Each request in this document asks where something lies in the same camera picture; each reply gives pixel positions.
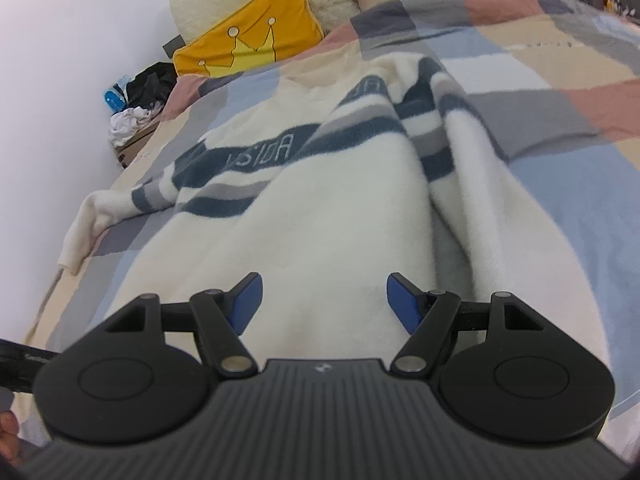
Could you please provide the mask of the white striped fleece sweater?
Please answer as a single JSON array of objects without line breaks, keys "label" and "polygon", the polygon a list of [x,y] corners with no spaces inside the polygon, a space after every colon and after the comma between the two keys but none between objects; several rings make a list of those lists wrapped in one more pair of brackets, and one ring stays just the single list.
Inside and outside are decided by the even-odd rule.
[{"label": "white striped fleece sweater", "polygon": [[90,194],[60,265],[77,271],[106,229],[164,210],[170,219],[112,308],[144,292],[182,301],[258,272],[265,296],[243,336],[258,361],[390,361],[407,337],[386,300],[394,272],[472,299],[514,292],[608,357],[574,249],[426,55],[335,52],[288,64],[270,98],[159,174]]}]

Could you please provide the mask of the black clothing pile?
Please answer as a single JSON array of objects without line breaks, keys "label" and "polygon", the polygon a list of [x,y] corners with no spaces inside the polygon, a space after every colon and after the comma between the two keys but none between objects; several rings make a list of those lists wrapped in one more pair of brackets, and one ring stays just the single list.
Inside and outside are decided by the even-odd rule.
[{"label": "black clothing pile", "polygon": [[150,110],[157,103],[165,105],[177,83],[177,73],[172,63],[157,62],[126,84],[127,102],[130,107]]}]

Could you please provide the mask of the brown bedside table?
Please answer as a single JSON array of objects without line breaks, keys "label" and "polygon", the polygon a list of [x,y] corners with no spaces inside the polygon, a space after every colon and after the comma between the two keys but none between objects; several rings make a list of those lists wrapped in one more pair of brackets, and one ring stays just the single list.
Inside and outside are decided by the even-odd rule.
[{"label": "brown bedside table", "polygon": [[149,125],[134,134],[123,146],[114,148],[116,159],[122,169],[126,169],[134,161],[142,148],[152,139],[159,124],[158,118],[152,120]]}]

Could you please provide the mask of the white crumpled cloth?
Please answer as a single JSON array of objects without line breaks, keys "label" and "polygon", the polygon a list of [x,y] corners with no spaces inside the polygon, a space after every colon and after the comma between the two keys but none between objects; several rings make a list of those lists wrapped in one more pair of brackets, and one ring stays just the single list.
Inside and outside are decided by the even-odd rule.
[{"label": "white crumpled cloth", "polygon": [[142,106],[128,107],[111,117],[110,130],[107,136],[113,148],[121,148],[136,133],[148,126],[163,109],[161,102],[156,102],[151,108]]}]

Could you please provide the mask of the blue bottle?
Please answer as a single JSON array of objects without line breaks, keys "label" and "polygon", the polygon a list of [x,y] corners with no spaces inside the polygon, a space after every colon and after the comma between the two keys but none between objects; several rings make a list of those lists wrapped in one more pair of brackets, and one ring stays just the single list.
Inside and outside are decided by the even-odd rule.
[{"label": "blue bottle", "polygon": [[128,75],[122,76],[104,91],[104,102],[113,114],[120,113],[128,107],[127,84],[130,80]]}]

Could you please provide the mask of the patchwork plaid bed quilt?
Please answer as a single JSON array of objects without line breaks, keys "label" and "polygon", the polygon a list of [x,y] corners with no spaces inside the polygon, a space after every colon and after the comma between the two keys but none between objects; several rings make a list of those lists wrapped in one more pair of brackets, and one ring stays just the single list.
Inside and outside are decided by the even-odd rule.
[{"label": "patchwork plaid bed quilt", "polygon": [[[288,60],[182,77],[153,140],[111,191],[159,174],[201,136],[270,98],[288,64],[343,52],[434,58],[489,128],[514,177],[566,236],[597,301],[615,378],[605,443],[639,445],[639,33],[572,0],[383,0]],[[63,268],[34,341],[62,351],[117,309],[117,289],[171,211],[106,229]]]}]

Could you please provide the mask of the yellow crown cushion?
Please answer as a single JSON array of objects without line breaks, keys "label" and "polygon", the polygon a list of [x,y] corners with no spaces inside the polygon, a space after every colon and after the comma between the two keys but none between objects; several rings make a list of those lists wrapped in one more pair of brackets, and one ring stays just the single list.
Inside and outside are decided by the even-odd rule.
[{"label": "yellow crown cushion", "polygon": [[250,0],[178,49],[178,75],[221,78],[292,58],[324,38],[308,0]]}]

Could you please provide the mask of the grey wall socket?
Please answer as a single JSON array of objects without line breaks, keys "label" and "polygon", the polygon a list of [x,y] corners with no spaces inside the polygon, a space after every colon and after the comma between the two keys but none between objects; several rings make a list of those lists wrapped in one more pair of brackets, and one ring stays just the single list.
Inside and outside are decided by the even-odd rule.
[{"label": "grey wall socket", "polygon": [[177,35],[163,45],[163,50],[168,58],[172,58],[175,52],[186,45],[181,35]]}]

